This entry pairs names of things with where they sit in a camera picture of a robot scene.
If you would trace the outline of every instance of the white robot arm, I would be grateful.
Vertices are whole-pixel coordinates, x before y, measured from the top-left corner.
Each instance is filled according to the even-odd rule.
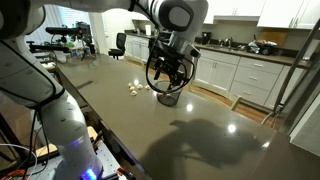
[[[170,75],[173,86],[179,85],[183,81],[179,79],[183,59],[190,61],[200,56],[191,43],[205,19],[208,3],[206,0],[149,1],[151,3],[148,0],[0,1],[0,90],[16,103],[36,109],[42,117],[45,134],[63,158],[53,179],[81,179],[88,170],[99,179],[103,167],[92,148],[77,102],[29,52],[25,35],[43,23],[45,4],[87,12],[113,8],[140,12],[158,26],[173,31],[169,44],[159,43],[156,49],[164,56],[158,63],[159,71]]]

